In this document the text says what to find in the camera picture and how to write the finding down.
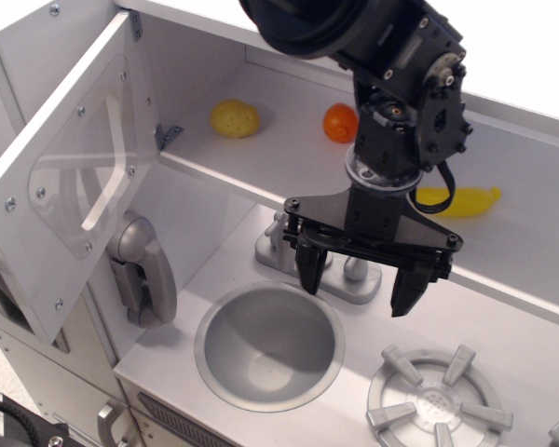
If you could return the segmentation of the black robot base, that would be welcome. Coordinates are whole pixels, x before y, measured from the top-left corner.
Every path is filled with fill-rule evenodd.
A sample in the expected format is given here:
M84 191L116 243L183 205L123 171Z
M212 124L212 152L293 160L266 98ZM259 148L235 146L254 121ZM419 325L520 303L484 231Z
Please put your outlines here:
M52 424L0 393L0 446L79 446L66 424Z

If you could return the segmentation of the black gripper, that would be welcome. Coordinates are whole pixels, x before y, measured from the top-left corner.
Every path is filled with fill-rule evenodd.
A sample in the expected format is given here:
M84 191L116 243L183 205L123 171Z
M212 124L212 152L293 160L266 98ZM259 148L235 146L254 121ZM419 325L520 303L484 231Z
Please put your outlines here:
M449 277L463 241L423 216L406 196L379 196L352 186L328 196L285 200L284 239L296 250L301 287L316 295L332 251L398 268L391 316L409 314L429 282Z

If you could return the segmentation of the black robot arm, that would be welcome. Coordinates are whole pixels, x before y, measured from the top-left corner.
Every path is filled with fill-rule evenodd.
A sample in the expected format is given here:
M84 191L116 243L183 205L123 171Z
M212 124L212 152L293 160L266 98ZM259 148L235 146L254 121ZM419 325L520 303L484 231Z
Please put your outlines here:
M434 223L451 199L420 203L417 186L466 148L461 34L424 1L245 1L242 8L275 50L330 58L353 74L359 127L348 151L351 185L332 196L285 201L283 232L302 288L316 293L329 252L397 268L391 313L410 312L430 283L447 278L457 234Z

